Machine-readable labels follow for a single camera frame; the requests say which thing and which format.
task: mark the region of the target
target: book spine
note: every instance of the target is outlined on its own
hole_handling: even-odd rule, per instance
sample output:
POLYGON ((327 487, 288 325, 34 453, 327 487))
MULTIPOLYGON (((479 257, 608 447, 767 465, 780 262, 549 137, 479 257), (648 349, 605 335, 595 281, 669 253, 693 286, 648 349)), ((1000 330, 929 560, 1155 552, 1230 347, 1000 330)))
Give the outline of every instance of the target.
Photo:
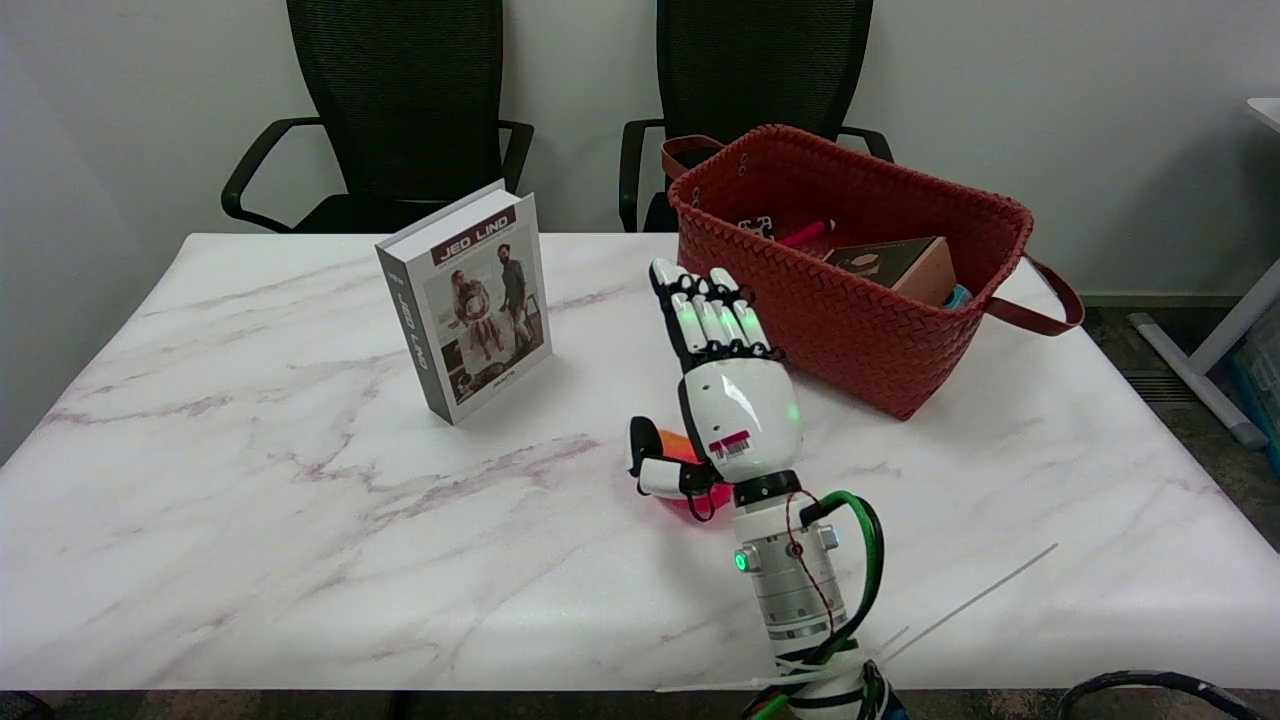
POLYGON ((452 421, 449 404, 444 397, 444 387, 440 384, 440 375, 435 370, 431 357, 431 347, 426 342, 426 327, 422 324, 422 313, 417 306, 413 287, 410 284, 408 266, 392 258, 381 247, 378 247, 378 260, 383 265, 383 275, 387 277, 387 287, 392 291, 392 302, 396 304, 396 316, 404 329, 404 342, 408 345, 408 354, 413 357, 413 368, 417 369, 417 380, 426 395, 426 405, 435 414, 452 421))

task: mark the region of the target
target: mesh chair back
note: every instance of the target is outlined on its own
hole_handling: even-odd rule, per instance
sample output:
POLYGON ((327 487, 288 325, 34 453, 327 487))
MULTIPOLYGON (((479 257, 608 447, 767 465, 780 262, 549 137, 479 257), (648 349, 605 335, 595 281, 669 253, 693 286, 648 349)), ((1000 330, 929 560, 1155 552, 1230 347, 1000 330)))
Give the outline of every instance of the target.
POLYGON ((456 200, 502 177, 502 0, 288 0, 352 193, 456 200))
POLYGON ((728 143, 765 123, 835 140, 858 87, 872 0, 659 0, 667 137, 728 143))

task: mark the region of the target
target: table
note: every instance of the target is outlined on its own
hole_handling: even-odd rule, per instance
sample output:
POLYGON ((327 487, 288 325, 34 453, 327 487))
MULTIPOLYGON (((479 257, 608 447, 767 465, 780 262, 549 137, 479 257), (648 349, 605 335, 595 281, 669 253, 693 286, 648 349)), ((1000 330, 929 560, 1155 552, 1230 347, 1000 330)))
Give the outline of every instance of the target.
MULTIPOLYGON (((768 674, 728 514, 696 525, 623 473, 627 418, 680 427, 645 275, 673 236, 544 236, 556 355, 460 427, 426 409, 375 240, 186 241, 0 470, 0 687, 768 674)), ((1001 295, 1053 307, 1029 266, 1001 295)), ((909 423, 797 383, 796 471, 884 525, 859 639, 897 685, 1160 666, 1280 688, 1280 560, 1083 331, 987 319, 909 423)))
MULTIPOLYGON (((1248 106, 1252 115, 1271 129, 1280 132, 1280 97, 1252 97, 1248 106)), ((1266 447, 1270 442, 1267 436, 1206 375, 1213 369, 1213 365, 1226 357, 1226 354, 1235 347, 1244 333, 1249 332, 1253 323, 1275 304, 1277 297, 1280 297, 1280 260, 1267 268, 1267 272, 1258 282, 1253 283, 1249 292, 1244 293, 1244 297, 1231 307, 1231 311, 1190 355, 1183 352, 1183 348, 1178 347, 1178 343, 1165 334, 1165 331, 1147 313, 1129 315, 1129 322, 1169 364, 1170 369, 1231 430, 1235 439, 1249 450, 1266 447)))

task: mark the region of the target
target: carpet floor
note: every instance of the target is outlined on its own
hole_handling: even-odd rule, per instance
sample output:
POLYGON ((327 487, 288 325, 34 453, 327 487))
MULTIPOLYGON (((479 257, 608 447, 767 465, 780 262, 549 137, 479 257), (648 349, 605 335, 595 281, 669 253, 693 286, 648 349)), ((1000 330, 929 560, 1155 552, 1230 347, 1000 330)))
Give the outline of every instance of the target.
MULTIPOLYGON (((1085 329, 1120 370, 1164 370, 1160 357, 1129 327, 1129 311, 1093 309, 1085 329)), ((1203 340, 1224 314, 1216 309, 1147 311, 1187 348, 1203 340)), ((1219 373, 1221 369, 1215 380, 1228 387, 1225 373, 1219 373)), ((1155 402, 1152 407, 1272 547, 1280 548, 1280 482, 1271 474, 1266 459, 1240 447, 1197 402, 1155 402)), ((901 694, 913 720, 1038 720, 1052 717, 1060 691, 901 694)), ((1280 720, 1280 692, 1239 691, 1236 694, 1263 716, 1280 720)), ((415 700, 413 716, 431 720, 730 719, 737 717, 749 697, 749 693, 426 693, 415 700)), ((64 720, 383 719, 390 703, 388 693, 372 692, 50 693, 46 700, 64 720)), ((18 716, 0 711, 0 720, 18 716)), ((1197 700, 1140 689, 1107 691, 1085 698, 1073 716, 1076 720, 1225 717, 1197 700)))

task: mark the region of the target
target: white desk leg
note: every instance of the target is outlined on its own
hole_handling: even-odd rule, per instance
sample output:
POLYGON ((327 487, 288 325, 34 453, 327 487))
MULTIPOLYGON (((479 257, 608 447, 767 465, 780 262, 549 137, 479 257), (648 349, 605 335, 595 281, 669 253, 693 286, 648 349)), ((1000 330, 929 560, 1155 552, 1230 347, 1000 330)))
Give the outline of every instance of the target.
POLYGON ((1189 359, 1192 370, 1199 375, 1207 374, 1210 368, 1231 351, 1235 341, 1244 337, 1244 333, 1267 311, 1267 307, 1271 307, 1276 297, 1280 297, 1280 260, 1267 268, 1267 272, 1258 278, 1258 282, 1253 283, 1249 292, 1244 293, 1235 307, 1231 307, 1226 318, 1222 318, 1213 332, 1208 333, 1196 352, 1192 352, 1189 359))
MULTIPOLYGON (((1267 275, 1275 274, 1277 268, 1280 268, 1280 261, 1267 270, 1267 275)), ((1277 278, 1272 278, 1272 282, 1276 279, 1280 279, 1280 275, 1277 275, 1277 278)), ((1249 315, 1249 311, 1252 311, 1253 307, 1252 305, 1244 307, 1245 302, 1253 296, 1254 291, 1263 284, 1263 281, 1258 281, 1258 284, 1253 286, 1253 288, 1249 290, 1249 293, 1240 300, 1240 302, 1231 310, 1231 313, 1228 314, 1222 323, 1219 324, 1212 333, 1210 333, 1208 340, 1213 340, 1217 343, 1225 342, 1225 346, 1222 346, 1224 350, 1217 354, 1213 361, 1222 357, 1222 355, 1226 355, 1235 341, 1244 334, 1249 325, 1253 324, 1253 320, 1256 320, 1257 316, 1266 310, 1266 306, 1270 305, 1270 302, 1263 305, 1262 309, 1253 315, 1249 315), (1231 338, 1229 342, 1225 341, 1228 337, 1231 338)), ((1201 402, 1203 402, 1204 406, 1208 407, 1210 411, 1212 411, 1229 430, 1231 430, 1231 434, 1235 436, 1235 439, 1239 441, 1240 445, 1248 447, 1249 450, 1262 450, 1267 446, 1267 437, 1262 434, 1262 430, 1251 423, 1248 416, 1245 416, 1244 413, 1240 413, 1240 409, 1233 405, 1231 401, 1222 395, 1222 391, 1217 389, 1217 386, 1213 384, 1212 380, 1204 377, 1208 368, 1213 366, 1213 361, 1210 361, 1204 366, 1204 370, 1198 370, 1193 363, 1193 359, 1197 356, 1201 356, 1201 361, 1206 361, 1204 359, 1210 357, 1208 352, 1203 356, 1201 355, 1201 351, 1206 350, 1206 346, 1208 346, 1208 340, 1206 340, 1204 343, 1202 343, 1201 347, 1192 354, 1192 357, 1188 357, 1187 354, 1178 347, 1178 343, 1170 340, 1170 337, 1165 334, 1165 331, 1156 324, 1156 320, 1151 319, 1151 315, 1146 313, 1134 313, 1133 315, 1129 315, 1129 322, 1133 323, 1133 327, 1138 329, 1138 333, 1142 334, 1148 343, 1151 343, 1151 347, 1153 347, 1156 352, 1165 359, 1165 363, 1169 363, 1169 366, 1178 373, 1178 377, 1187 383, 1187 387, 1189 387, 1192 392, 1201 398, 1201 402)), ((1213 347, 1215 346, 1208 346, 1208 350, 1212 351, 1213 347)))

